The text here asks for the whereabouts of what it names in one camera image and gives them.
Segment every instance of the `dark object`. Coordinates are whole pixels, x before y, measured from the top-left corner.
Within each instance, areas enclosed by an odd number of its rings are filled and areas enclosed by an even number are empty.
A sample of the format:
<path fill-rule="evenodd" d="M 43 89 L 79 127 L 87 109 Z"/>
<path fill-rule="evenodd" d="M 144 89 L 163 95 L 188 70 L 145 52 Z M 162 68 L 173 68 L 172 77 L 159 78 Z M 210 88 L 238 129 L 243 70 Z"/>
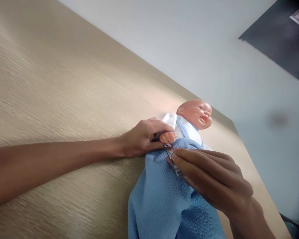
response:
<path fill-rule="evenodd" d="M 299 1 L 278 0 L 239 39 L 247 41 L 299 79 Z"/>
<path fill-rule="evenodd" d="M 293 239 L 299 239 L 299 225 L 280 213 Z"/>

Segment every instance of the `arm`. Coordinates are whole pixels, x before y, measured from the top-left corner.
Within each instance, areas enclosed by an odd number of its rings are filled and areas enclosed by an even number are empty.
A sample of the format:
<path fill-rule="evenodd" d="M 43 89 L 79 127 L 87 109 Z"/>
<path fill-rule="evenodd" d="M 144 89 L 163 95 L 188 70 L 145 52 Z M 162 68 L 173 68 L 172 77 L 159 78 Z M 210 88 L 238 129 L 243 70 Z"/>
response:
<path fill-rule="evenodd" d="M 87 165 L 133 157 L 162 147 L 151 135 L 173 128 L 153 118 L 140 121 L 120 137 L 0 147 L 0 204 L 41 184 Z"/>
<path fill-rule="evenodd" d="M 230 220 L 235 239 L 274 239 L 253 189 L 234 160 L 209 150 L 174 149 L 172 158 L 184 179 Z"/>

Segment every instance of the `doll hand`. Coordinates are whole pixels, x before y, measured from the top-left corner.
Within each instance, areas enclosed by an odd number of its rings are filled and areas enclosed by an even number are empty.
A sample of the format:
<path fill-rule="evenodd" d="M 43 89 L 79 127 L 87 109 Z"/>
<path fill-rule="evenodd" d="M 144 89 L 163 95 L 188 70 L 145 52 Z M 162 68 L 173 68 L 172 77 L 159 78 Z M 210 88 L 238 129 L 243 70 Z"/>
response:
<path fill-rule="evenodd" d="M 173 143 L 176 139 L 176 134 L 174 132 L 165 132 L 159 136 L 159 141 L 165 144 Z"/>

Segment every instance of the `doll ear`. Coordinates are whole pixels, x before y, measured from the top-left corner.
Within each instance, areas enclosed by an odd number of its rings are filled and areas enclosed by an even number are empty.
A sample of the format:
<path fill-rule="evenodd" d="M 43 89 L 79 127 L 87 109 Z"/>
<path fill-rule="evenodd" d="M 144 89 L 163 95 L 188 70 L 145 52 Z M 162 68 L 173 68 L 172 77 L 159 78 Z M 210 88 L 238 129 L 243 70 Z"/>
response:
<path fill-rule="evenodd" d="M 182 114 L 184 112 L 184 108 L 183 107 L 180 107 L 177 109 L 177 114 Z"/>

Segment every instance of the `table surface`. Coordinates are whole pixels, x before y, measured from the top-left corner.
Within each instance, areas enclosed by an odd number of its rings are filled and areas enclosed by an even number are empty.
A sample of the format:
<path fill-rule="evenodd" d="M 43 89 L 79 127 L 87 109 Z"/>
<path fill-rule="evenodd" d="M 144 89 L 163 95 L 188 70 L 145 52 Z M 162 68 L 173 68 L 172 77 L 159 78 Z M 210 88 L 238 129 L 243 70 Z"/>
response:
<path fill-rule="evenodd" d="M 196 98 L 56 0 L 0 0 L 0 146 L 118 136 Z M 291 238 L 233 123 L 213 118 L 203 141 L 234 158 L 275 236 Z M 0 206 L 0 238 L 127 238 L 143 168 L 110 160 L 37 187 Z"/>

